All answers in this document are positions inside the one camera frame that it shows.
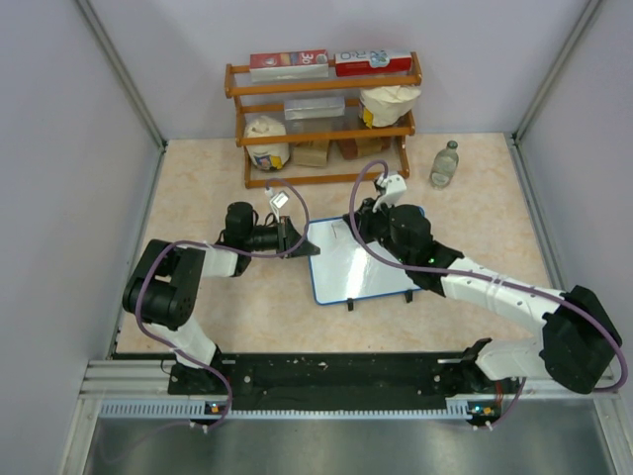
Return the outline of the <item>blue-framed whiteboard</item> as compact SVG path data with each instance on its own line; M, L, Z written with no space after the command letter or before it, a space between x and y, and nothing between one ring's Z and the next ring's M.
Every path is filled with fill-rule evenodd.
M334 223L340 225L338 238L332 233ZM419 290L403 270L371 256L340 218L312 221L308 239L320 248L320 255L309 258L309 266L313 295L322 306Z

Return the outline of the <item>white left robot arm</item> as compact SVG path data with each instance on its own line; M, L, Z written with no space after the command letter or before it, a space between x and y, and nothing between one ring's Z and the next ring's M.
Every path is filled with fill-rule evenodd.
M251 204L234 202L212 246L153 239L125 287L123 309L138 316L144 332L177 351L177 362L190 370L190 380L203 392L218 390L225 371L219 347L194 317L200 281L242 275L255 251L285 258L320 254L290 217L274 212L270 216L270 223L259 224Z

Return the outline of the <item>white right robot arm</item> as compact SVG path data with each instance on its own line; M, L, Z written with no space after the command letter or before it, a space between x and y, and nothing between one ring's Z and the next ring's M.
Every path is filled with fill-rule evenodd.
M402 270L423 291L467 302L522 326L529 338L477 342L462 366L464 384L482 392L497 380L550 377L579 394L598 391L622 339L596 294L577 285L545 289L502 277L434 239L415 205L379 205L366 199L343 220L359 244L377 243L385 264Z

